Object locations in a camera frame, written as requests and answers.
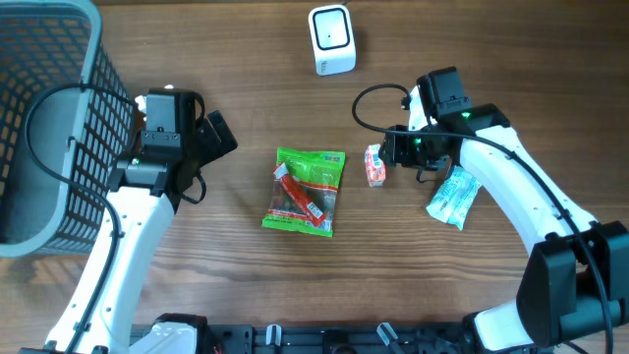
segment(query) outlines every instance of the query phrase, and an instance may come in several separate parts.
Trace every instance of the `plastic basket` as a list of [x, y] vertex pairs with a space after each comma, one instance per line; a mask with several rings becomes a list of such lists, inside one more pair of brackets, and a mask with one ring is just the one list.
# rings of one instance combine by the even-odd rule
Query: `plastic basket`
[[[88, 1], [0, 0], [0, 257], [91, 250], [103, 205], [41, 172], [23, 126], [47, 87], [83, 81], [128, 96], [101, 31]], [[104, 196], [108, 166], [127, 146], [134, 119], [109, 95], [61, 91], [33, 117], [33, 148], [53, 170]]]

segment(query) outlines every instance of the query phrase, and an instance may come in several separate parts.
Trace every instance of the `wooden surface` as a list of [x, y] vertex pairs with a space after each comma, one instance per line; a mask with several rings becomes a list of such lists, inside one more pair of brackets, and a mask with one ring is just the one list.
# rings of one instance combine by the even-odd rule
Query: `wooden surface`
[[[575, 202], [629, 224], [628, 4], [355, 1], [358, 65], [328, 78], [315, 74], [308, 30], [317, 5], [101, 8], [104, 45], [133, 94], [196, 89], [240, 144], [203, 169], [205, 201], [181, 206], [136, 323], [180, 312], [212, 324], [414, 324], [458, 321], [514, 298], [527, 254], [485, 190], [461, 232], [427, 216], [437, 186], [418, 184], [414, 171], [389, 170], [382, 189], [367, 185], [363, 152], [382, 135], [354, 123], [353, 99], [375, 84], [411, 87], [446, 66], [459, 68], [473, 102], [503, 110]], [[371, 95], [359, 113], [405, 124], [399, 98]], [[333, 239], [260, 227], [278, 146], [347, 152]], [[42, 344], [85, 261], [0, 261], [0, 352]], [[602, 352], [601, 339], [579, 343]], [[615, 344], [629, 352], [629, 328], [615, 331]]]

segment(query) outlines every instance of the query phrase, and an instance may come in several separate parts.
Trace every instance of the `blue and white package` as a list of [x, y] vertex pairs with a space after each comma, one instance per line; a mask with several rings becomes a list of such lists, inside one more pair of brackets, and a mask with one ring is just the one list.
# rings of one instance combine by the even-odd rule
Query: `blue and white package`
[[481, 182], [463, 167], [454, 166], [452, 175], [439, 187], [426, 211], [435, 219], [463, 230], [465, 217], [481, 186]]

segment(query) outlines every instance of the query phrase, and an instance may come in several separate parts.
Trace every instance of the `red and white wrapper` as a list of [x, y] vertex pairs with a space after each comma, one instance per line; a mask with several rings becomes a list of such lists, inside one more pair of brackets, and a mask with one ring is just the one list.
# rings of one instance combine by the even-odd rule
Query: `red and white wrapper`
[[286, 163], [282, 162], [279, 166], [273, 170], [275, 178], [279, 180], [286, 193], [291, 197], [293, 202], [301, 209], [305, 214], [309, 222], [314, 227], [319, 227], [325, 220], [325, 214], [319, 209], [315, 203], [306, 195], [306, 192], [302, 189], [302, 186], [295, 181], [293, 176], [288, 173]]

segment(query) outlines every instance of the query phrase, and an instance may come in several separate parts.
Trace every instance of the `barcode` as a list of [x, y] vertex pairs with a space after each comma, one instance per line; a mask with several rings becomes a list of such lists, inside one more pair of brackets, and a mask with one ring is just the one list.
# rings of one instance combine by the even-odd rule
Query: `barcode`
[[314, 227], [317, 230], [323, 230], [323, 231], [331, 231], [332, 230], [332, 221], [330, 220], [324, 220], [321, 225], [319, 225], [318, 227], [315, 227], [311, 222], [306, 221], [306, 225], [309, 227]]
[[311, 211], [311, 213], [312, 213], [312, 214], [314, 215], [314, 217], [316, 217], [316, 218], [320, 218], [320, 217], [323, 215], [323, 212], [322, 212], [322, 211], [321, 211], [318, 207], [316, 207], [316, 206], [315, 206], [315, 203], [313, 203], [313, 202], [310, 202], [310, 203], [307, 205], [307, 208], [308, 208], [308, 210], [310, 210], [310, 211]]

